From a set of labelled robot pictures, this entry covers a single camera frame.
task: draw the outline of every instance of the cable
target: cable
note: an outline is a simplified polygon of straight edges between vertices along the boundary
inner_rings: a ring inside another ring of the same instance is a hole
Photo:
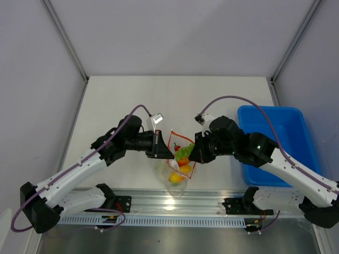
[[[98,229],[100,230],[100,232],[105,232],[105,231],[109,231],[109,230],[112,230],[112,229],[115,229],[119,226],[121,226],[125,220],[126,220],[126,215],[122,212],[122,211],[118,211],[118,210],[114,210],[114,209],[106,209],[106,208],[92,208],[91,210],[96,210],[96,211],[101,211],[101,212],[114,212],[114,213],[119,213],[119,216],[122,215],[123,219],[121,222],[119,222],[118,224],[114,225],[114,226],[111,226],[109,228],[106,228],[106,229],[100,229],[98,228],[97,226],[82,226],[80,228],[76,228],[76,229],[73,229],[73,230],[70,230],[69,232],[66,232],[66,233],[63,233],[63,234],[59,234],[57,237],[65,237],[71,233],[74,233],[74,232],[77,232],[77,231],[80,231],[80,230],[83,230],[83,229]]]
[[[120,212],[123,212],[121,205],[117,202],[115,205],[119,208]]]
[[[261,232],[269,229],[277,221],[277,219],[279,218],[279,215],[280,215],[280,210],[277,212],[274,220],[268,226],[266,226],[265,228],[263,228],[261,230],[257,230],[257,231],[254,231],[254,232],[249,232],[248,234],[261,234]]]
[[[306,172],[305,170],[303,170],[302,168],[296,166],[296,164],[288,157],[288,155],[286,154],[286,152],[284,151],[283,147],[282,147],[282,144],[279,140],[279,137],[273,127],[273,124],[272,122],[270,121],[269,117],[266,115],[265,111],[259,106],[257,105],[256,103],[250,101],[249,99],[246,99],[246,98],[243,98],[243,97],[240,97],[240,96],[235,96],[235,95],[226,95],[226,96],[221,96],[221,97],[218,97],[216,99],[214,99],[213,101],[211,101],[202,111],[201,113],[199,114],[199,116],[202,116],[202,114],[216,101],[218,100],[221,100],[221,99],[228,99],[228,98],[233,98],[233,99],[240,99],[242,101],[246,101],[250,104],[252,104],[253,106],[255,106],[258,110],[260,110],[260,112],[264,115],[264,117],[266,118],[272,132],[273,132],[273,135],[276,139],[276,142],[278,143],[278,147],[279,147],[279,150],[281,152],[281,154],[285,157],[286,161],[289,162],[289,164],[291,164],[292,167],[295,167],[298,171],[300,171],[301,173],[303,173],[305,176],[309,177],[310,179],[312,179],[313,181],[315,181],[316,183],[320,184],[321,186],[325,187],[326,189],[328,189],[329,191],[332,191],[333,193],[339,195],[339,191],[337,190],[332,190],[332,188],[330,187],[330,185],[327,185],[325,183],[323,183],[322,181],[318,180],[316,177],[312,176],[311,174],[309,174],[308,172]]]
[[[53,179],[51,182],[49,182],[49,184],[47,185],[48,187],[51,186],[53,183],[55,183],[56,181],[58,181],[59,179],[61,179],[64,175],[68,174],[69,172],[71,172],[72,170],[74,170],[76,167],[82,165],[84,162],[86,162],[90,157],[92,157],[93,155],[95,155],[97,152],[99,152],[101,149],[103,149],[114,137],[115,135],[122,129],[122,127],[127,123],[127,121],[132,117],[133,113],[138,109],[142,107],[146,113],[148,114],[148,116],[151,116],[150,112],[148,111],[148,109],[142,105],[139,104],[137,105],[135,108],[133,108],[133,110],[131,111],[131,113],[129,113],[128,116],[126,116],[125,120],[121,123],[121,125],[116,129],[116,131],[114,131],[114,133],[106,140],[105,143],[103,143],[100,147],[98,147],[95,151],[93,151],[92,153],[90,153],[88,156],[86,156],[83,160],[80,161],[81,164],[77,163],[75,165],[73,165],[72,167],[68,168],[67,170],[65,170],[62,174],[60,174],[59,176],[57,176],[55,179]],[[14,214],[13,218],[12,218],[12,222],[11,222],[11,230],[13,232],[16,233],[21,233],[21,232],[25,232],[27,230],[30,230],[31,228],[33,228],[33,226],[29,226],[25,229],[16,229],[15,228],[15,221],[17,219],[17,217],[19,216],[19,214],[22,212],[22,210],[37,196],[39,196],[42,192],[44,192],[46,190],[45,187],[43,187],[41,190],[37,191],[34,195],[32,195],[28,200],[26,200],[22,206],[20,206],[20,208],[16,211],[16,213]]]
[[[258,223],[261,222],[261,226],[263,226],[263,220],[265,220],[267,217],[265,210],[261,210],[260,211],[260,219],[259,220],[255,220],[254,223]]]

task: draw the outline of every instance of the blue container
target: blue container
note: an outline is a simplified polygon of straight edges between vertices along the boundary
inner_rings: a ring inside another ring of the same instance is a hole
[[[294,107],[268,107],[269,116],[284,150],[296,160],[321,174],[314,147],[302,113]],[[245,133],[260,132],[275,140],[263,114],[254,106],[238,109],[239,127]],[[248,185],[290,187],[279,177],[253,166],[243,165],[244,181]]]

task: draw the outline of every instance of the white table surface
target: white table surface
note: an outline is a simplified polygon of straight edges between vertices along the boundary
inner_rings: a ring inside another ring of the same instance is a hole
[[[171,129],[194,140],[201,131],[194,117],[214,98],[222,95],[246,97],[259,105],[273,105],[264,77],[192,77],[192,76],[92,76],[81,105],[68,148],[65,166],[77,161],[99,136],[118,125],[137,104],[151,114],[161,112],[164,120],[157,125],[167,143]],[[236,99],[214,103],[208,113],[235,119],[246,104]],[[147,114],[139,109],[146,126]],[[91,176],[79,187],[106,183],[111,188],[165,189],[153,172],[155,160],[144,152],[127,151],[126,156]],[[232,157],[217,157],[209,164],[197,164],[189,190],[244,190],[242,168]]]

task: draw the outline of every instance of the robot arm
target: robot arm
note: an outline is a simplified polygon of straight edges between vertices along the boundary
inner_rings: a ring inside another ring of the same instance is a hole
[[[295,163],[292,166],[274,140],[261,133],[245,134],[225,116],[215,119],[202,114],[195,119],[203,126],[203,132],[195,134],[189,160],[203,164],[216,156],[232,155],[246,165],[280,177],[296,189],[250,187],[240,202],[243,211],[248,214],[267,209],[304,212],[306,219],[324,228],[331,228],[339,221],[339,188],[335,181],[318,175],[287,154]]]
[[[99,137],[74,163],[76,166],[66,177],[62,177],[68,168],[36,185],[30,182],[20,188],[20,202],[24,204],[34,194],[46,188],[35,197],[23,212],[31,222],[37,233],[44,233],[54,227],[58,221],[70,214],[88,210],[91,208],[112,208],[115,203],[115,194],[106,184],[98,184],[96,187],[81,193],[69,193],[73,188],[96,172],[108,167],[116,160],[125,156],[127,150],[144,151],[148,158],[174,159],[173,154],[167,148],[160,130],[155,130],[155,125],[163,118],[161,114],[151,116],[147,125],[151,130],[139,133],[141,119],[132,115],[121,130],[100,151],[95,152],[110,138],[117,128],[111,129],[105,135]],[[82,163],[83,158],[91,157]]]

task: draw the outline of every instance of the clear plastic bag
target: clear plastic bag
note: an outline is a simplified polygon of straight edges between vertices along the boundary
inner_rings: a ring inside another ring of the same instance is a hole
[[[175,155],[175,159],[167,160],[168,165],[179,175],[191,179],[195,165],[197,164],[196,162],[189,161],[188,159],[193,150],[194,142],[172,130],[167,147]]]
[[[167,147],[175,155],[175,159],[159,161],[155,165],[155,173],[173,197],[180,197],[195,169],[196,163],[188,161],[194,142],[171,131]]]

